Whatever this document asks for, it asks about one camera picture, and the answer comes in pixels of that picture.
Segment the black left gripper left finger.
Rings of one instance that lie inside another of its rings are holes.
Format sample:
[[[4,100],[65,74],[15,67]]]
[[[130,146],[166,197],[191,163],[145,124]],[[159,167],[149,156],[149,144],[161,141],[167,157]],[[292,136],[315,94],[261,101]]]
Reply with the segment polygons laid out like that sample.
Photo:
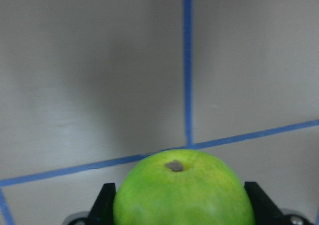
[[[87,216],[88,225],[113,225],[115,183],[105,183]]]

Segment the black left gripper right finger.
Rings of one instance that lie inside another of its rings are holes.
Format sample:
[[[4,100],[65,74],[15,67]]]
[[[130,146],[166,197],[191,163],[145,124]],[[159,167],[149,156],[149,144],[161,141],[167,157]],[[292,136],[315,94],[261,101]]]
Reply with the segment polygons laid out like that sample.
[[[245,182],[257,225],[283,225],[284,215],[257,182]]]

